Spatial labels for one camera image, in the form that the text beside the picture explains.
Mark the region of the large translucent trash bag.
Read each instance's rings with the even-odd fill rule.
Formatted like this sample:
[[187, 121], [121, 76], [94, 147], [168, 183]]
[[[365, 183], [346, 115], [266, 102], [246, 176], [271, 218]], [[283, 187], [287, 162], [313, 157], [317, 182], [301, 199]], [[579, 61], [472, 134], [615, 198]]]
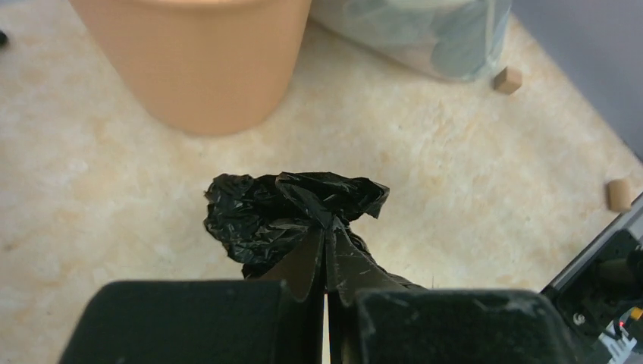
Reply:
[[498, 63], [511, 6], [506, 0], [318, 0], [309, 16], [415, 71], [470, 82]]

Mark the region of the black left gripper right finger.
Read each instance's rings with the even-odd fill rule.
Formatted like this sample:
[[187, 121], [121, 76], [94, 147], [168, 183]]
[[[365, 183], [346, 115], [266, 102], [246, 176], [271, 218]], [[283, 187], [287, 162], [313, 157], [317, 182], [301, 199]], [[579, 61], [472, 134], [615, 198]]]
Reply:
[[569, 331], [529, 290], [427, 289], [325, 232], [333, 363], [575, 363]]

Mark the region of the black trash bag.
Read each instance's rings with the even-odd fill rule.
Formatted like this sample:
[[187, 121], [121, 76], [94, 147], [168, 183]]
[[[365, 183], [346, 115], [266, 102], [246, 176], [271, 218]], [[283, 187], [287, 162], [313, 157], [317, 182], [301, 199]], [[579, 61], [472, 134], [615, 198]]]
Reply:
[[227, 256], [242, 264], [245, 279], [267, 273], [311, 228], [333, 224], [373, 262], [365, 241], [351, 231], [350, 223], [363, 215], [377, 218], [389, 192], [366, 177], [331, 172], [220, 174], [204, 192], [208, 205], [203, 224]]

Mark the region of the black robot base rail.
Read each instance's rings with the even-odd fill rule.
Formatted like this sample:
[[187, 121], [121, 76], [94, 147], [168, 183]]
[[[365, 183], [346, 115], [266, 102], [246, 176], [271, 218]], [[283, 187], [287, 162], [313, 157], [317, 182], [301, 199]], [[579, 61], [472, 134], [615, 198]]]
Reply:
[[579, 363], [642, 361], [642, 197], [543, 290]]

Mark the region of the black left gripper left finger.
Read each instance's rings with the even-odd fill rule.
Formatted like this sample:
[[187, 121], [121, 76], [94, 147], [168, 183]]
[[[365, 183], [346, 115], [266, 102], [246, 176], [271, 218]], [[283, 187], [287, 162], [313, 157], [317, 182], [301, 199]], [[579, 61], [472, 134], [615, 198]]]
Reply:
[[324, 232], [257, 279], [115, 281], [87, 303], [62, 363], [320, 363]]

